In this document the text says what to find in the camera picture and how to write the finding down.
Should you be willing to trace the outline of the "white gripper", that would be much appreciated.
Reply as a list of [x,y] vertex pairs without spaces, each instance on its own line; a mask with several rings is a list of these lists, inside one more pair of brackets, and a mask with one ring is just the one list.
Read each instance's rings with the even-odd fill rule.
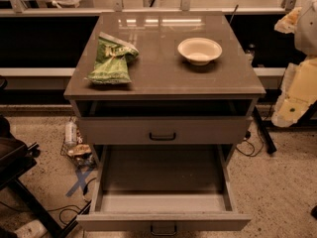
[[317,58],[308,57],[299,65],[290,63],[280,89],[271,122],[285,128],[297,123],[317,101]]

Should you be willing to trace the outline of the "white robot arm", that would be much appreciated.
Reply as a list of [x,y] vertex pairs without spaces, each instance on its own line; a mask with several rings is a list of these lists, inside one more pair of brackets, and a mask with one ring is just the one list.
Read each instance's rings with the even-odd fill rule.
[[317,101],[317,0],[294,8],[277,21],[274,29],[293,33],[295,48],[306,55],[299,65],[288,65],[271,116],[275,126],[289,127]]

